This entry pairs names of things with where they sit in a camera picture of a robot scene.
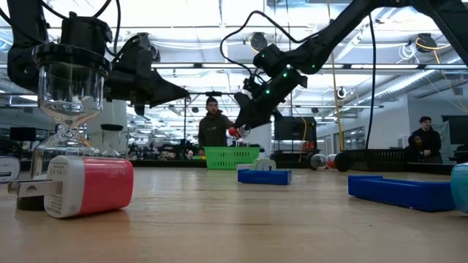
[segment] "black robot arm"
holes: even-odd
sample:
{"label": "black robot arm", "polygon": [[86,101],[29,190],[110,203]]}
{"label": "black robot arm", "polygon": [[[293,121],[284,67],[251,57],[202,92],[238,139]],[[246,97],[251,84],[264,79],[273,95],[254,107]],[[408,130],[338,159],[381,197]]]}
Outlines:
{"label": "black robot arm", "polygon": [[13,45],[8,52],[8,77],[13,83],[37,92],[39,71],[32,50],[47,43],[48,24],[41,0],[8,0],[10,20],[13,21]]}
{"label": "black robot arm", "polygon": [[154,54],[147,33],[129,39],[110,63],[104,54],[112,31],[96,15],[79,17],[70,12],[62,20],[60,43],[48,43],[49,26],[44,19],[42,0],[7,0],[7,3],[10,19],[5,14],[2,17],[12,25],[14,41],[8,52],[8,76],[15,84],[36,93],[38,66],[62,62],[99,71],[105,76],[104,98],[130,101],[138,115],[144,114],[146,104],[153,107],[189,95],[151,68],[152,62],[160,58]]}
{"label": "black robot arm", "polygon": [[429,16],[464,63],[468,64],[468,27],[465,26],[468,11],[461,0],[354,0],[327,28],[298,48],[283,52],[277,46],[269,45],[254,57],[254,65],[271,80],[257,85],[252,99],[244,94],[235,95],[241,106],[235,126],[247,124],[254,128],[269,122],[275,107],[296,86],[306,87],[305,77],[297,70],[307,75],[317,73],[333,49],[378,7],[414,7]]}

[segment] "blue object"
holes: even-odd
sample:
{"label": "blue object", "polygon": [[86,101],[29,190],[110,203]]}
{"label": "blue object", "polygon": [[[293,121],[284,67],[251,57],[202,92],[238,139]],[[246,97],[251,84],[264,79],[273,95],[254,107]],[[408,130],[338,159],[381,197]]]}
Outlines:
{"label": "blue object", "polygon": [[468,163],[452,169],[451,186],[456,209],[468,213]]}
{"label": "blue object", "polygon": [[455,203],[450,182],[414,182],[382,176],[348,176],[348,193],[354,197],[426,212],[450,211]]}
{"label": "blue object", "polygon": [[241,169],[237,171],[239,183],[261,183],[287,186],[291,183],[291,170],[259,171]]}

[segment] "green plastic basket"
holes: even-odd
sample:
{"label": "green plastic basket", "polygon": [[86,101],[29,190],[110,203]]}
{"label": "green plastic basket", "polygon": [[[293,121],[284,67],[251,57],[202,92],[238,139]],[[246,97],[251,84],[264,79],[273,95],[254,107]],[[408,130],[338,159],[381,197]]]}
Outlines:
{"label": "green plastic basket", "polygon": [[259,147],[204,147],[208,169],[236,169],[238,164],[253,164]]}

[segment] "man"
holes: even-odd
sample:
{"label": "man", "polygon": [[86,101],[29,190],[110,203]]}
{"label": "man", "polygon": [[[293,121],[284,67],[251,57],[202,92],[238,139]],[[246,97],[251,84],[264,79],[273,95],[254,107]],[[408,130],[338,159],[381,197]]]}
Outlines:
{"label": "man", "polygon": [[432,119],[430,117],[421,117],[419,119],[421,127],[414,131],[412,135],[419,136],[423,141],[424,162],[441,164],[440,148],[442,147],[442,143],[439,133],[432,129],[431,122]]}
{"label": "man", "polygon": [[205,155],[203,147],[227,147],[226,130],[234,125],[227,116],[218,109],[218,101],[212,96],[206,99],[206,117],[200,121],[198,127],[198,144],[200,155]]}

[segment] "table surface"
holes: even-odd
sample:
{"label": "table surface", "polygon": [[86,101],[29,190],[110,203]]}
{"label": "table surface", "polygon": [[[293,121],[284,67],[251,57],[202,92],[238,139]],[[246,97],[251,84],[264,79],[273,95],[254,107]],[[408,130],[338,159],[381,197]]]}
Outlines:
{"label": "table surface", "polygon": [[67,220],[16,210],[1,185],[0,262],[467,262],[468,216],[349,197],[347,174],[292,173],[290,186],[264,186],[234,171],[136,168],[129,207]]}

